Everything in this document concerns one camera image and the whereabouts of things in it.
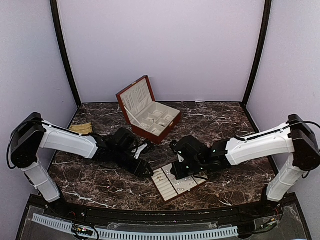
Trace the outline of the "red jewelry tray insert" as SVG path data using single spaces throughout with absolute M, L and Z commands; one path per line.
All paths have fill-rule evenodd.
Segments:
M 197 175 L 176 179 L 171 173 L 172 165 L 168 164 L 154 170 L 151 177 L 156 190 L 164 202 L 176 199 L 208 181 L 208 176 L 201 172 Z

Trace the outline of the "red wooden jewelry box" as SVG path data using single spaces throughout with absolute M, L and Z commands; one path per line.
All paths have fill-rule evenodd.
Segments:
M 150 79 L 142 76 L 116 94 L 133 133 L 160 144 L 181 120 L 182 113 L 156 101 Z

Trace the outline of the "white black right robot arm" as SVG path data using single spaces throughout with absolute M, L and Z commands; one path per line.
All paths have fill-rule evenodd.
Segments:
M 214 173 L 247 161 L 288 154 L 284 166 L 266 187 L 265 198 L 255 205 L 255 213 L 266 217 L 274 210 L 275 203 L 282 200 L 305 173 L 320 165 L 320 150 L 310 124 L 311 121 L 291 114 L 285 123 L 275 128 L 244 137 L 222 139 L 211 147 L 192 135 L 185 136 L 170 143 L 178 157 L 170 172 L 180 180 L 204 171 Z

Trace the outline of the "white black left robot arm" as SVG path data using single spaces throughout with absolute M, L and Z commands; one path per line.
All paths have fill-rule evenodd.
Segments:
M 62 198 L 58 185 L 40 162 L 39 149 L 61 151 L 97 162 L 113 162 L 139 178 L 154 175 L 150 164 L 141 159 L 141 153 L 151 147 L 151 142 L 137 143 L 134 134 L 119 128 L 114 134 L 81 134 L 56 126 L 33 112 L 10 135 L 6 150 L 9 169 L 20 169 L 34 188 L 51 204 L 51 210 L 60 218 L 67 218 L 70 206 Z

